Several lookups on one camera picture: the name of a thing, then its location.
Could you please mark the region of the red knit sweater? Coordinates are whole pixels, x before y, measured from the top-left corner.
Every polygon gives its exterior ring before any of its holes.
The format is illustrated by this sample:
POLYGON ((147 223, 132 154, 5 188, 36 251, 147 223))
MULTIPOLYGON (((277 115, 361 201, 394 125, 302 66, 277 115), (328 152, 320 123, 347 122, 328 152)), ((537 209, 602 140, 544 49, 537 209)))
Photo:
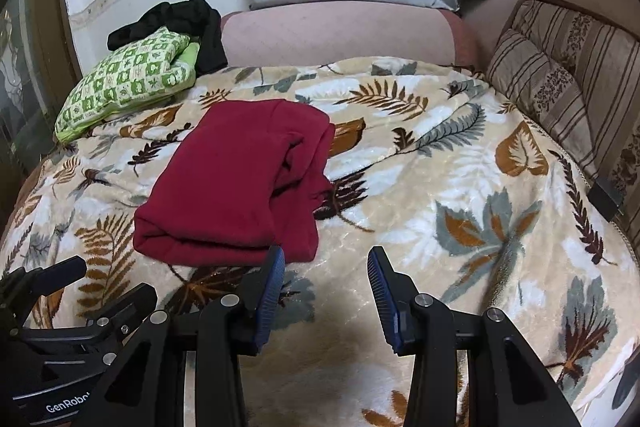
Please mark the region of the red knit sweater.
POLYGON ((333 138, 329 116, 302 103, 214 105, 134 213, 134 249, 187 267, 260 265, 272 246, 314 260, 333 138))

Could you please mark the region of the wooden wardrobe door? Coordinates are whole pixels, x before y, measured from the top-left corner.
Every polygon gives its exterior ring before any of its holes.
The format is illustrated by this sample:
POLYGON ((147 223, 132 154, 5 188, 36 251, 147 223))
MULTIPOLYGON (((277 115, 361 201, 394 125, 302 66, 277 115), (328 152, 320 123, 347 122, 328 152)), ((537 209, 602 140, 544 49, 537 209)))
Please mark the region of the wooden wardrobe door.
POLYGON ((65 0, 1 5, 1 221, 41 159, 55 148, 54 123, 80 78, 65 0))

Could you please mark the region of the green white patterned pillow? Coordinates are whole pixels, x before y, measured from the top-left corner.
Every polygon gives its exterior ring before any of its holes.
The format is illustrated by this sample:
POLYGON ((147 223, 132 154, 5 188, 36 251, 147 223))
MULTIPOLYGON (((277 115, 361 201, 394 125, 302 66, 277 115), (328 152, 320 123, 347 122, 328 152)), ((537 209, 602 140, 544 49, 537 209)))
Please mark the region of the green white patterned pillow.
POLYGON ((191 88, 199 50, 189 36, 162 27, 111 52, 70 91, 54 124, 56 141, 191 88))

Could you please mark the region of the brown striped cushion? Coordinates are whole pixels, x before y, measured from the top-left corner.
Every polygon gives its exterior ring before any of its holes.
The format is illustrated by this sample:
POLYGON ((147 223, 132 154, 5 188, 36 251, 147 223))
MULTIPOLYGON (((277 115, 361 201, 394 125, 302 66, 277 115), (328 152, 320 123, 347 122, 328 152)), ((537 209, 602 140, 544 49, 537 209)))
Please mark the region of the brown striped cushion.
POLYGON ((538 0, 523 2, 488 66, 494 87, 590 176, 639 184, 639 43, 626 30, 538 0))

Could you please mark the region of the black garment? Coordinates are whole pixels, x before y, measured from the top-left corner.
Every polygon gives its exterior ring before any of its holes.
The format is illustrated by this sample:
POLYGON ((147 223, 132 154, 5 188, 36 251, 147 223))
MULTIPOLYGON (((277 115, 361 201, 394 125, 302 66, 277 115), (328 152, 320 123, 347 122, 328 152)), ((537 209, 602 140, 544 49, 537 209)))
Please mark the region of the black garment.
POLYGON ((115 51, 126 44, 149 37, 162 27, 187 35, 200 44, 195 62, 198 77, 219 72, 228 66, 222 44, 222 17, 206 0, 162 2, 154 5, 136 22, 112 31, 107 37, 107 49, 115 51))

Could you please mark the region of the pink quilted bolster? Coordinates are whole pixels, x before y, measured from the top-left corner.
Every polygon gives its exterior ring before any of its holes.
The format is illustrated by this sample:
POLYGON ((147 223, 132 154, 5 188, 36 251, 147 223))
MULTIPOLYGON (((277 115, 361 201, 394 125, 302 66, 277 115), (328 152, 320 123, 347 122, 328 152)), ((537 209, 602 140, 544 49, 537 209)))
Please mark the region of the pink quilted bolster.
POLYGON ((391 56, 480 68, 480 48, 456 14, 417 6, 327 1, 235 12, 222 19, 230 66, 305 66, 391 56))

